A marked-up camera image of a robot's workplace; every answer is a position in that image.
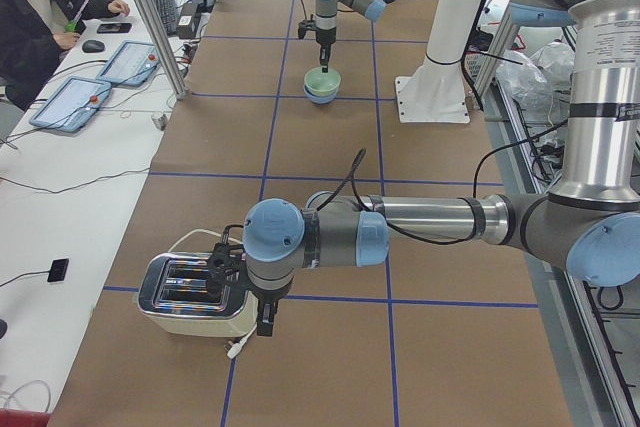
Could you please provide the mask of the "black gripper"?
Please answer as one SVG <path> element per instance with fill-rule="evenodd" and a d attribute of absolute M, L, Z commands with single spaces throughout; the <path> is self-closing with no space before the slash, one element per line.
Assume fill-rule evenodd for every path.
<path fill-rule="evenodd" d="M 252 294 L 258 299 L 258 310 L 256 317 L 257 335 L 272 337 L 275 317 L 278 312 L 278 303 L 291 290 L 291 283 L 275 289 L 266 290 L 259 287 L 251 289 Z"/>
<path fill-rule="evenodd" d="M 319 54 L 319 63 L 321 72 L 327 73 L 329 70 L 330 47 L 335 43 L 335 29 L 317 28 L 315 31 L 316 42 L 321 46 Z"/>

